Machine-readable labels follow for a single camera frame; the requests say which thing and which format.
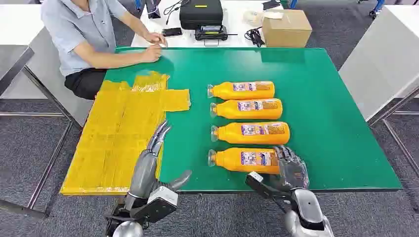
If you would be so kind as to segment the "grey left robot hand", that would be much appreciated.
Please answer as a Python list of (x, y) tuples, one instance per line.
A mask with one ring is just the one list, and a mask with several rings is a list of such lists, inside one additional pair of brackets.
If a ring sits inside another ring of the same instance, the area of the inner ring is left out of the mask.
[(191, 170), (185, 170), (180, 177), (169, 183), (161, 182), (156, 177), (158, 156), (166, 134), (170, 129), (171, 126), (168, 124), (168, 121), (164, 120), (156, 128), (146, 149), (140, 153), (134, 167), (130, 188), (127, 194), (129, 197), (146, 199), (152, 191), (160, 186), (167, 187), (172, 191), (177, 191), (189, 181), (190, 176), (192, 175)]

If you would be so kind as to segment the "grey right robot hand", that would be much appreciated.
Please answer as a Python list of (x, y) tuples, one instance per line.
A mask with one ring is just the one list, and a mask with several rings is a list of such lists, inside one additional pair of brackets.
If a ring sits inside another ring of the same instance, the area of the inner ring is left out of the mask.
[(308, 171), (305, 162), (289, 147), (280, 145), (273, 147), (279, 161), (280, 174), (273, 182), (279, 191), (290, 190), (309, 186)]

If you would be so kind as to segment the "person's left hand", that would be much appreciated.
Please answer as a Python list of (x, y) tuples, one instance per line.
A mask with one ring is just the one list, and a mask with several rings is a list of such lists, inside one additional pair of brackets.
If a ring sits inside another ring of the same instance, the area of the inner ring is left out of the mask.
[(151, 44), (168, 47), (166, 38), (160, 33), (148, 32), (143, 37)]

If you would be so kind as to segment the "person's right hand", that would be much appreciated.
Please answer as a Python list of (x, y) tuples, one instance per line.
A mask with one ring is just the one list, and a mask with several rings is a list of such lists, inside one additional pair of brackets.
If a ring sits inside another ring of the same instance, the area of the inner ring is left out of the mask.
[(153, 44), (140, 53), (139, 63), (153, 63), (159, 60), (162, 47), (159, 44)]

